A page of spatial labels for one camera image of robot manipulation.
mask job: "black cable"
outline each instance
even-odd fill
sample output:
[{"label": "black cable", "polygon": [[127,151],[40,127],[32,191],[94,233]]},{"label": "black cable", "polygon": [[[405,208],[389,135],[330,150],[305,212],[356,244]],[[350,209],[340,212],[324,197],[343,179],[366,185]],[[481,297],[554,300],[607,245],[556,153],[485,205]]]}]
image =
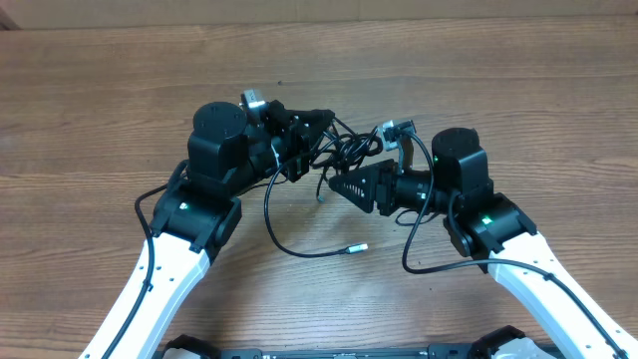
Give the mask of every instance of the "black cable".
[{"label": "black cable", "polygon": [[[285,180],[279,181],[279,182],[277,182],[275,185],[278,185],[278,184],[284,184],[284,183],[286,183],[286,182],[288,182],[288,179],[285,179]],[[248,187],[247,189],[245,189],[245,190],[241,191],[240,193],[236,194],[235,196],[240,196],[240,195],[247,194],[248,192],[252,191],[253,189],[255,189],[255,188],[260,188],[260,187],[263,187],[263,186],[268,186],[268,183],[262,183],[262,184],[252,185],[252,186]]]},{"label": "black cable", "polygon": [[272,226],[270,225],[270,216],[268,215],[268,201],[270,200],[270,193],[272,192],[272,188],[274,187],[275,181],[277,180],[277,177],[279,176],[279,174],[281,174],[283,169],[285,169],[286,167],[288,167],[288,165],[294,163],[295,161],[297,161],[298,159],[300,159],[300,158],[302,158],[304,156],[308,156],[308,154],[301,154],[301,155],[295,156],[292,159],[286,161],[283,165],[279,166],[279,168],[277,169],[275,174],[270,179],[270,183],[268,184],[268,189],[266,190],[266,195],[264,196],[264,200],[263,200],[263,216],[264,216],[264,219],[266,221],[266,228],[268,229],[268,234],[270,234],[270,238],[272,239],[272,242],[275,243],[277,248],[281,249],[283,252],[285,252],[287,254],[294,255],[296,257],[300,257],[300,258],[321,258],[321,257],[332,256],[332,255],[346,254],[347,253],[346,250],[348,249],[348,247],[343,248],[343,249],[339,249],[339,250],[335,250],[335,251],[324,252],[324,253],[316,253],[316,254],[297,253],[297,252],[292,251],[292,250],[284,247],[283,245],[281,245],[279,240],[277,240],[277,237],[275,236],[275,233],[272,231]]},{"label": "black cable", "polygon": [[177,165],[175,170],[172,172],[172,175],[170,175],[170,179],[168,180],[167,184],[163,184],[155,189],[152,189],[140,195],[136,199],[134,207],[136,210],[136,214],[138,215],[138,219],[140,220],[140,225],[142,226],[142,230],[144,231],[144,235],[147,238],[147,247],[149,248],[149,264],[147,267],[147,275],[144,281],[142,282],[142,289],[140,289],[140,294],[138,294],[138,298],[136,299],[136,302],[133,304],[133,307],[131,308],[131,311],[129,312],[127,319],[125,319],[124,323],[122,324],[122,327],[120,327],[120,330],[118,331],[118,334],[116,334],[116,336],[113,338],[113,341],[111,342],[107,350],[104,352],[102,359],[108,359],[111,356],[111,354],[113,354],[113,351],[116,350],[116,347],[120,343],[120,340],[122,340],[122,337],[124,337],[124,334],[127,332],[127,329],[129,329],[129,326],[131,326],[131,322],[133,322],[133,319],[138,313],[138,310],[140,309],[140,306],[142,305],[142,301],[144,300],[144,297],[147,295],[147,292],[150,290],[150,288],[152,288],[151,279],[153,278],[153,269],[156,263],[156,251],[155,251],[155,246],[153,243],[153,234],[151,233],[149,224],[147,223],[147,220],[145,219],[144,214],[142,213],[142,208],[141,208],[142,201],[169,187],[175,186],[177,184],[177,181],[181,178],[181,173],[186,168],[187,164],[188,164],[187,160],[180,162],[179,165]]},{"label": "black cable", "polygon": [[[428,193],[428,197],[426,198],[426,201],[424,203],[423,208],[421,209],[421,212],[419,212],[419,215],[417,216],[417,220],[415,221],[415,224],[412,227],[412,231],[410,232],[410,235],[408,236],[408,240],[406,241],[406,246],[404,247],[404,250],[403,250],[403,256],[401,261],[402,261],[404,269],[407,272],[412,274],[430,274],[430,273],[436,273],[436,272],[441,272],[445,270],[462,268],[462,267],[470,266],[470,265],[505,264],[505,265],[517,266],[517,267],[524,268],[524,269],[533,271],[535,273],[538,273],[542,275],[543,279],[552,281],[560,289],[562,289],[565,292],[565,294],[567,294],[567,296],[571,298],[571,300],[576,304],[576,306],[580,308],[580,310],[587,317],[587,319],[589,319],[591,324],[593,324],[594,328],[596,328],[596,330],[600,333],[600,335],[607,341],[607,344],[611,346],[611,348],[614,350],[616,355],[619,358],[627,359],[627,353],[624,350],[622,350],[618,346],[618,344],[616,344],[616,342],[611,338],[609,333],[607,333],[607,331],[605,331],[602,325],[600,325],[600,322],[598,322],[598,320],[593,316],[593,314],[591,314],[589,309],[587,309],[585,304],[578,298],[578,296],[576,296],[576,294],[574,294],[573,291],[571,291],[571,289],[569,289],[567,285],[565,285],[563,282],[558,280],[558,278],[556,278],[556,276],[553,273],[547,272],[543,269],[540,269],[536,266],[533,266],[531,264],[527,264],[524,262],[519,262],[516,260],[509,260],[509,259],[496,259],[496,258],[467,260],[467,261],[444,264],[444,265],[439,265],[436,267],[423,268],[423,269],[414,269],[408,266],[408,251],[410,250],[410,244],[412,244],[412,239],[414,238],[414,235],[417,232],[419,225],[421,224],[421,218],[423,218],[424,214],[426,213],[428,209],[428,203],[430,201],[430,196],[432,194],[431,190],[432,190],[432,187],[434,186],[434,165],[432,164],[432,160],[430,158],[430,154],[428,153],[428,149],[423,144],[423,142],[416,135],[412,133],[404,132],[404,134],[407,136],[410,136],[410,138],[412,138],[415,142],[417,142],[417,144],[419,144],[419,147],[421,148],[424,155],[426,156],[426,159],[428,160],[428,166],[430,167],[430,174],[431,174],[430,191]],[[448,222],[450,223],[450,227],[452,228],[452,231],[455,233],[455,235],[457,235],[458,237],[461,237],[459,227],[454,216],[454,202],[459,195],[460,193],[457,190],[454,190],[450,195],[450,201],[448,203]]]},{"label": "black cable", "polygon": [[406,240],[406,245],[403,248],[403,255],[401,257],[401,264],[403,265],[403,268],[409,273],[417,274],[415,273],[415,269],[411,268],[408,265],[408,251],[410,250],[410,245],[412,244],[412,240],[414,239],[415,234],[417,233],[417,229],[419,229],[419,225],[421,224],[421,219],[428,212],[428,205],[430,205],[430,200],[432,199],[432,191],[435,187],[435,176],[434,176],[435,165],[432,162],[432,158],[430,157],[430,153],[428,152],[426,145],[423,144],[423,141],[421,141],[421,139],[419,139],[417,135],[410,132],[406,132],[406,131],[403,131],[403,134],[406,136],[409,136],[414,142],[417,143],[417,145],[419,145],[419,147],[421,148],[421,151],[423,151],[423,154],[426,156],[426,160],[428,161],[428,167],[430,168],[430,186],[428,187],[428,194],[426,196],[426,200],[423,203],[423,208],[421,208],[419,215],[417,215],[417,220],[415,221],[415,224],[413,225],[412,230],[410,231],[410,235],[408,235],[408,240]]},{"label": "black cable", "polygon": [[[406,214],[406,213],[410,213],[410,212],[414,212],[414,213],[416,213],[416,211],[415,211],[415,210],[413,210],[413,209],[405,209],[405,210],[401,211],[401,212],[399,213],[399,215],[397,215],[397,217],[395,218],[395,224],[396,224],[396,225],[399,225],[399,226],[414,226],[414,225],[415,225],[414,223],[404,223],[404,222],[399,221],[399,218],[401,218],[404,214]],[[439,216],[439,214],[438,214],[438,213],[433,213],[430,217],[428,217],[428,219],[426,219],[426,220],[422,221],[422,222],[421,222],[421,223],[419,223],[419,224],[426,224],[426,223],[429,223],[429,222],[433,221],[433,220],[434,220],[436,217],[438,217],[438,216]]]},{"label": "black cable", "polygon": [[[334,125],[335,122],[346,129],[348,133],[339,135],[339,132]],[[341,120],[335,118],[331,124],[331,130],[332,133],[330,131],[324,131],[322,137],[313,147],[313,151],[311,151],[312,155],[310,166],[314,170],[323,170],[315,192],[315,196],[319,201],[322,201],[323,199],[320,195],[321,184],[323,181],[328,181],[326,174],[330,168],[334,169],[337,175],[339,172],[347,172],[352,166],[355,166],[355,169],[358,169],[363,163],[365,157],[378,155],[383,150],[381,138],[377,136],[377,127],[372,129],[370,133],[357,134]],[[319,148],[319,144],[324,138],[327,138],[330,141],[320,150],[314,151]],[[330,156],[328,159],[317,163],[316,161],[323,154],[330,154]]]}]

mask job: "cable connector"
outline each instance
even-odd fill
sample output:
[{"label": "cable connector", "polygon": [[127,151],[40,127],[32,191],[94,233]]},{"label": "cable connector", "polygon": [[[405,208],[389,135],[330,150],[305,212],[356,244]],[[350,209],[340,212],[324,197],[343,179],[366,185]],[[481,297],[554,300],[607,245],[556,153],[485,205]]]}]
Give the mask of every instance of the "cable connector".
[{"label": "cable connector", "polygon": [[368,243],[355,244],[346,248],[346,254],[359,253],[366,249],[368,249]]},{"label": "cable connector", "polygon": [[410,132],[412,134],[417,132],[412,120],[396,125],[394,121],[388,121],[381,125],[381,141],[383,142],[383,149],[385,151],[397,149],[399,147],[398,139],[402,132]]}]

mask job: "wooden table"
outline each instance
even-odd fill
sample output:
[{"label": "wooden table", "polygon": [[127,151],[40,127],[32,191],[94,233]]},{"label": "wooden table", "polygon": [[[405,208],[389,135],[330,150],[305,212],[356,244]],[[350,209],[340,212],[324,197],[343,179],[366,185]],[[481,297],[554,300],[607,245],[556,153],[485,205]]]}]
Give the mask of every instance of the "wooden table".
[{"label": "wooden table", "polygon": [[[412,119],[426,143],[476,128],[498,190],[638,335],[638,18],[533,18],[0,33],[0,357],[67,358],[91,340],[139,255],[134,199],[186,157],[191,117],[258,88],[357,131]],[[401,267],[409,229],[317,174],[273,192],[281,240],[357,256],[298,259],[263,223],[263,188],[165,339],[312,349],[547,337],[477,268]],[[145,206],[151,215],[154,200]],[[414,266],[459,260],[440,223]]]}]

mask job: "wall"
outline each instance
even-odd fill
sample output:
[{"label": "wall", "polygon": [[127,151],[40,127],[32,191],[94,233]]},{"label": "wall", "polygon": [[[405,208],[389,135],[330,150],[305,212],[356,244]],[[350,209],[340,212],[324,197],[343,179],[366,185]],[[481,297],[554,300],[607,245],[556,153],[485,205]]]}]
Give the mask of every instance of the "wall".
[{"label": "wall", "polygon": [[15,23],[10,28],[64,29],[298,21],[632,15],[638,11],[638,0],[0,0],[0,7]]}]

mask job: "white arm casing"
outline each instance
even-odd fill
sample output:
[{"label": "white arm casing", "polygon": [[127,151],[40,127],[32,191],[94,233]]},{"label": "white arm casing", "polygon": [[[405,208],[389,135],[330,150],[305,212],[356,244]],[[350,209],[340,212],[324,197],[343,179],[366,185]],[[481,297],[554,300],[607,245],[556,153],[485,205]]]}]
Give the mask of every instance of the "white arm casing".
[{"label": "white arm casing", "polygon": [[[153,287],[111,355],[113,359],[151,358],[177,309],[210,268],[205,250],[200,253],[189,250],[190,242],[184,239],[162,233],[153,241],[156,253]],[[149,247],[145,241],[127,286],[79,359],[102,358],[140,294],[148,265]]]},{"label": "white arm casing", "polygon": [[[553,273],[576,294],[620,348],[630,358],[638,358],[638,341],[616,324],[567,273],[540,233],[521,234],[503,246],[505,250],[492,252],[489,257],[517,260]],[[488,271],[529,310],[565,357],[613,358],[614,351],[605,344],[605,339],[555,283],[512,265],[490,264]]]}]

